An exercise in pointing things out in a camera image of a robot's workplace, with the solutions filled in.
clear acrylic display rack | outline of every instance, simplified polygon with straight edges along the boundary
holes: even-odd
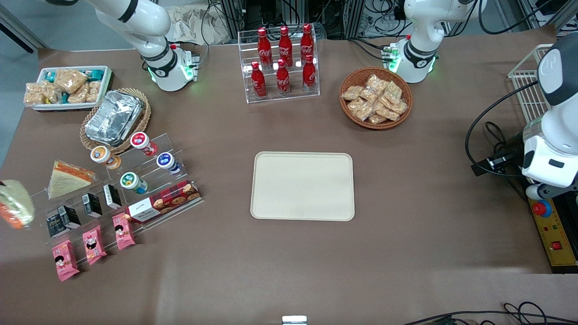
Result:
[[[275,101],[278,99],[289,99],[298,97],[319,96],[319,61],[317,58],[317,35],[315,32],[316,24],[312,24],[311,35],[313,37],[313,64],[315,65],[315,83],[316,87],[312,93],[306,93],[303,90],[303,65],[301,63],[301,37],[303,36],[303,24],[289,26],[289,38],[291,39],[293,49],[293,66],[288,67],[289,83],[291,85],[291,92],[285,97],[281,97],[277,92],[277,60],[279,57],[279,38],[280,27],[272,27],[267,29],[267,37],[271,43],[271,54],[273,56],[273,69],[264,71],[259,64],[261,71],[265,75],[265,85],[267,87],[267,97],[258,99],[253,90],[253,82],[251,81],[251,62],[259,60],[259,53],[257,50],[257,41],[259,36],[257,30],[254,31],[240,31],[238,35],[239,56],[241,59],[241,73],[243,74],[243,83],[245,86],[245,97],[247,103]]]
[[[86,262],[86,253],[84,251],[82,240],[82,234],[84,232],[100,225],[102,242],[105,250],[108,251],[117,245],[116,237],[114,235],[112,220],[113,216],[123,213],[125,208],[129,205],[139,200],[145,199],[153,194],[156,194],[164,189],[167,189],[183,180],[188,179],[191,181],[191,183],[194,184],[185,169],[183,160],[180,157],[182,149],[179,147],[179,145],[172,142],[166,133],[152,139],[151,141],[156,143],[158,146],[158,151],[154,156],[145,156],[142,151],[133,148],[119,155],[122,159],[122,163],[118,169],[110,170],[104,168],[102,165],[95,165],[94,168],[89,168],[97,174],[98,178],[90,186],[52,200],[48,199],[48,193],[46,189],[32,196],[32,202],[36,208],[36,216],[33,221],[34,227],[40,227],[42,229],[42,234],[45,236],[44,243],[49,246],[50,249],[66,240],[70,240],[72,242],[72,246],[74,247],[76,260],[78,264],[81,265]],[[166,169],[161,169],[157,166],[156,158],[158,154],[163,152],[172,153],[175,157],[175,160],[181,164],[181,171],[179,173],[175,175],[169,175]],[[128,171],[136,173],[141,179],[147,182],[149,187],[146,193],[137,194],[120,186],[120,178]],[[106,184],[111,184],[118,190],[118,193],[123,202],[122,208],[112,209],[106,205],[106,200],[103,194],[103,186]],[[99,198],[102,208],[101,217],[94,218],[84,214],[82,195],[85,193],[94,194]],[[147,230],[150,230],[178,215],[179,213],[192,208],[200,202],[202,202],[202,197],[178,206],[174,210],[164,215],[158,216],[148,222],[142,224],[133,223],[133,233],[136,236]],[[72,229],[69,232],[62,234],[61,236],[51,238],[48,231],[48,226],[46,224],[46,218],[56,214],[56,209],[61,205],[66,205],[67,207],[73,208],[76,211],[76,214],[80,219],[81,226],[77,229]]]
[[[551,46],[552,44],[536,46],[508,73],[507,76],[512,80],[515,89],[519,89],[538,79],[538,64]],[[551,109],[538,85],[526,88],[516,95],[522,106],[526,123],[530,123]]]

floor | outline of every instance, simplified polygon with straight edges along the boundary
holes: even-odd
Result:
[[[504,27],[496,10],[498,0],[488,0],[484,11],[484,25],[491,30]],[[186,0],[160,0],[169,6]],[[59,50],[103,50],[127,49],[130,45],[110,28],[101,24],[94,8],[87,2],[79,1],[70,7],[53,6],[44,0],[2,0],[2,5],[15,15],[25,26],[44,41],[48,47]],[[502,4],[506,19],[512,23],[521,16],[516,0]],[[463,35],[482,33],[477,21],[471,21]],[[22,115],[24,84],[34,82],[38,75],[36,54],[29,54],[0,33],[0,167],[12,141],[12,137]]]

red bottle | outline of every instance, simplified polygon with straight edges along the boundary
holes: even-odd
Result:
[[[285,60],[280,58],[277,63],[279,69],[277,70],[277,91],[281,97],[289,95],[291,86],[289,85],[289,72],[285,68]]]
[[[313,55],[308,54],[303,66],[303,91],[312,93],[313,90],[315,90],[315,66],[313,65]]]
[[[267,88],[265,87],[265,76],[259,70],[259,62],[251,62],[253,72],[251,73],[251,80],[253,81],[253,89],[255,89],[255,96],[258,99],[263,99],[267,96]]]
[[[281,39],[279,40],[279,56],[285,60],[288,67],[293,67],[293,44],[289,39],[289,27],[281,26]]]
[[[313,55],[313,37],[311,36],[311,24],[303,25],[303,37],[301,37],[301,66],[305,64],[305,56]]]
[[[257,30],[259,34],[259,42],[257,43],[257,50],[259,51],[259,59],[261,59],[261,66],[263,70],[273,69],[273,57],[271,55],[271,43],[267,39],[267,30],[261,27]]]

brown tabletop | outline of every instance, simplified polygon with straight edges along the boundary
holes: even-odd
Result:
[[[512,90],[506,74],[554,41],[552,28],[444,40],[435,70],[411,85],[411,115],[388,131],[357,126],[339,106],[343,79],[378,64],[346,41],[319,42],[321,96],[256,105],[245,102],[236,46],[211,47],[199,81],[176,93],[151,82],[134,50],[41,51],[40,67],[107,65],[113,88],[143,91],[147,133],[168,132],[183,147],[205,202],[63,283],[43,234],[0,225],[1,322],[254,325],[303,314],[310,324],[401,324],[524,300],[577,318],[578,275],[550,274],[527,207],[503,179],[476,178],[464,153],[473,119]],[[524,125],[515,103],[487,116],[507,136]],[[88,164],[85,116],[26,109],[1,177],[35,193],[54,159]],[[486,157],[491,144],[480,125],[473,155]],[[355,218],[254,219],[261,151],[351,155]]]

woven bread basket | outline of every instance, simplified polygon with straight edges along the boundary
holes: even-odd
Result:
[[[369,79],[369,76],[371,74],[375,74],[381,80],[393,81],[393,82],[395,82],[396,85],[398,85],[399,88],[401,88],[401,90],[402,90],[401,98],[403,98],[403,100],[406,102],[407,110],[403,114],[400,115],[399,120],[397,120],[397,121],[387,120],[387,121],[380,123],[380,124],[371,124],[371,123],[364,122],[364,121],[357,119],[351,113],[351,111],[349,111],[349,108],[347,108],[348,101],[343,99],[341,97],[341,94],[345,93],[345,91],[350,86],[365,87],[365,83],[367,82],[367,80]],[[345,115],[347,115],[353,122],[355,122],[355,123],[357,123],[363,127],[370,128],[373,130],[385,130],[388,128],[395,127],[396,125],[403,122],[408,117],[409,113],[412,111],[413,97],[412,97],[411,89],[409,88],[407,83],[400,76],[396,75],[395,73],[393,73],[393,72],[391,72],[385,68],[366,67],[366,68],[361,68],[359,70],[355,70],[354,72],[352,72],[351,74],[349,74],[345,78],[345,80],[341,84],[341,89],[339,91],[339,102],[341,103],[341,108],[345,112]]]
[[[146,129],[146,126],[149,123],[149,119],[150,119],[150,105],[149,105],[148,99],[146,98],[146,96],[142,92],[140,92],[139,90],[136,90],[136,89],[121,88],[121,89],[118,89],[118,91],[125,93],[125,94],[133,95],[135,97],[140,98],[140,100],[143,101],[144,110],[140,113],[140,116],[135,123],[136,127],[134,128],[132,133],[139,132],[139,131],[144,132]],[[88,121],[90,121],[90,119],[96,114],[99,107],[100,107],[100,103],[99,103],[99,105],[97,105],[95,108],[93,108],[90,111],[90,113],[87,115],[86,118],[84,118],[84,122],[82,122],[82,125],[80,126],[80,141],[82,142],[84,147],[88,150],[92,150],[92,149],[94,149],[94,147],[97,147],[97,146],[106,146],[108,149],[110,149],[110,152],[112,152],[113,154],[120,154],[120,153],[127,151],[131,147],[131,137],[130,136],[123,143],[121,143],[120,146],[118,146],[118,147],[111,147],[111,146],[106,145],[104,143],[94,141],[94,140],[92,140],[86,136],[86,129],[85,129],[86,123],[88,123]]]

